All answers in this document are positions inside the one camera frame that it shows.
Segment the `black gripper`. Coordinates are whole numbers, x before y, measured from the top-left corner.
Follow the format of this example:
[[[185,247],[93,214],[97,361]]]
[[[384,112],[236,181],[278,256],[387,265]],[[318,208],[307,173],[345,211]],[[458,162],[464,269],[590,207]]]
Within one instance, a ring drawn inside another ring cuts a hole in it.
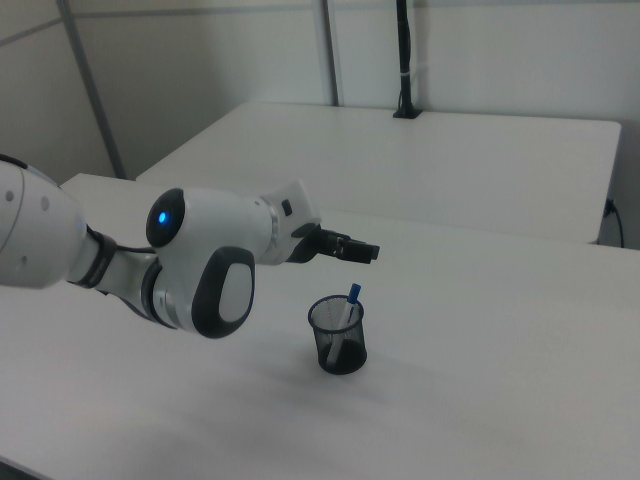
[[[318,254],[344,260],[346,244],[348,244],[348,260],[351,262],[370,264],[378,259],[379,246],[350,238],[348,235],[333,230],[323,229],[317,225],[301,239],[287,262],[304,264]]]

